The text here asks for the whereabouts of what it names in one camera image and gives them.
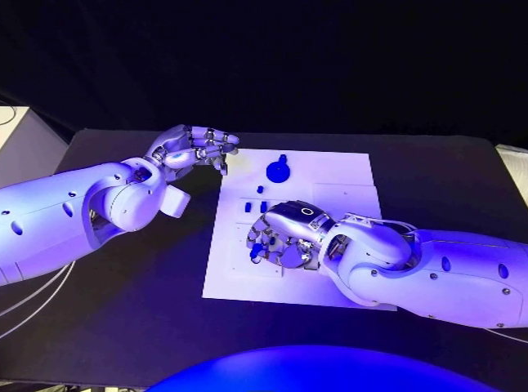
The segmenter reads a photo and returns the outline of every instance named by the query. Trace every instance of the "black curtain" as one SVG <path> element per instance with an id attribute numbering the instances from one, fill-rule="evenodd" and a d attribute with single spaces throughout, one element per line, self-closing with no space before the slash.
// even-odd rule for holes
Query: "black curtain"
<path id="1" fill-rule="evenodd" d="M 0 1 L 0 97 L 84 127 L 528 148 L 528 3 Z"/>

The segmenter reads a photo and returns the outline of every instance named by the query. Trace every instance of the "white board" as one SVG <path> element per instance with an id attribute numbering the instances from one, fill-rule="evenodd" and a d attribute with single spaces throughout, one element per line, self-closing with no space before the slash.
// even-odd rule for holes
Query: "white board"
<path id="1" fill-rule="evenodd" d="M 287 156 L 291 174 L 284 183 L 275 184 L 267 179 L 267 165 L 281 154 Z M 257 193 L 260 185 L 262 194 Z M 314 204 L 336 220 L 346 212 L 381 218 L 368 154 L 239 149 L 228 157 L 203 298 L 363 308 L 317 271 L 284 269 L 265 261 L 254 264 L 250 260 L 247 234 L 261 216 L 261 202 L 271 207 L 287 200 Z M 250 212 L 244 208 L 247 202 L 252 206 Z M 381 304 L 365 309 L 397 308 Z"/>

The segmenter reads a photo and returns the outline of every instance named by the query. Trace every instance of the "white robotic arm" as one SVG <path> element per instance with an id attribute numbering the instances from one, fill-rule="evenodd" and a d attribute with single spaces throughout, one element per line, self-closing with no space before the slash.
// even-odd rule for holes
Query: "white robotic arm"
<path id="1" fill-rule="evenodd" d="M 144 158 L 104 163 L 0 189 L 0 286 L 61 268 L 117 235 L 141 229 L 157 211 L 180 217 L 190 196 L 172 185 L 195 164 L 226 174 L 238 138 L 177 126 Z"/>
<path id="2" fill-rule="evenodd" d="M 404 226 L 405 233 L 388 223 Z M 274 252 L 270 238 L 280 241 Z M 291 244 L 301 262 L 283 265 Z M 522 243 L 418 230 L 355 214 L 335 222 L 320 208 L 287 202 L 254 224 L 248 247 L 255 248 L 254 259 L 284 267 L 300 267 L 317 257 L 319 272 L 361 305 L 388 303 L 472 327 L 528 327 L 528 245 Z"/>

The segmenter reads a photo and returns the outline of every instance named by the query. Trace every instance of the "white cable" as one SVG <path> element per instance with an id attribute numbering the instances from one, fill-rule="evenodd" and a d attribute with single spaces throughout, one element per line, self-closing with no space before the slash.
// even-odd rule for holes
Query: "white cable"
<path id="1" fill-rule="evenodd" d="M 35 310 L 32 315 L 6 333 L 1 333 L 0 339 L 4 338 L 36 316 L 37 312 L 42 310 L 42 308 L 46 306 L 46 304 L 52 301 L 52 298 L 58 294 L 58 291 L 61 290 L 61 287 L 63 286 L 63 283 L 68 280 L 68 276 L 69 276 L 69 273 L 72 272 L 74 266 L 75 266 L 75 261 L 69 265 L 69 270 L 68 270 L 66 276 L 63 276 L 63 279 L 61 280 L 61 284 L 59 284 L 58 288 L 55 289 L 55 292 L 50 294 L 49 298 L 43 302 L 40 307 Z"/>
<path id="2" fill-rule="evenodd" d="M 499 333 L 499 332 L 493 331 L 492 329 L 487 329 L 487 328 L 483 328 L 483 329 L 486 329 L 490 333 L 495 333 L 496 335 L 500 335 L 502 337 L 506 337 L 508 339 L 512 339 L 513 341 L 519 341 L 521 343 L 526 343 L 528 344 L 528 341 L 525 341 L 524 339 L 519 339 L 518 337 L 505 335 L 503 333 Z"/>
<path id="3" fill-rule="evenodd" d="M 20 301 L 17 302 L 9 309 L 0 312 L 0 317 L 6 315 L 12 310 L 14 310 L 26 301 L 29 301 L 37 294 L 40 294 L 42 290 L 52 284 L 52 282 L 61 277 L 61 273 L 66 270 L 68 265 L 61 269 L 61 272 L 55 275 L 55 277 L 45 283 L 45 285 Z"/>

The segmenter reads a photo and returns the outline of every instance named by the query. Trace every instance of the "table surface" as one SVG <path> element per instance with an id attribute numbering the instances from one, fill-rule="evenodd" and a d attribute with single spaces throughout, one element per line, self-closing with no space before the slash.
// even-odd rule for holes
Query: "table surface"
<path id="1" fill-rule="evenodd" d="M 59 170 L 141 156 L 157 133 L 81 131 Z M 368 153 L 382 215 L 420 228 L 528 243 L 528 209 L 492 145 L 453 136 L 241 134 L 241 146 Z M 0 379 L 146 387 L 190 365 L 277 345 L 343 345 L 400 354 L 502 390 L 528 390 L 528 345 L 410 312 L 202 298 L 221 177 L 177 183 L 192 201 L 162 213 L 74 268 L 56 298 L 0 340 Z M 0 310 L 48 280 L 0 287 Z M 0 319 L 4 331 L 43 299 Z M 515 331 L 528 337 L 528 330 Z"/>

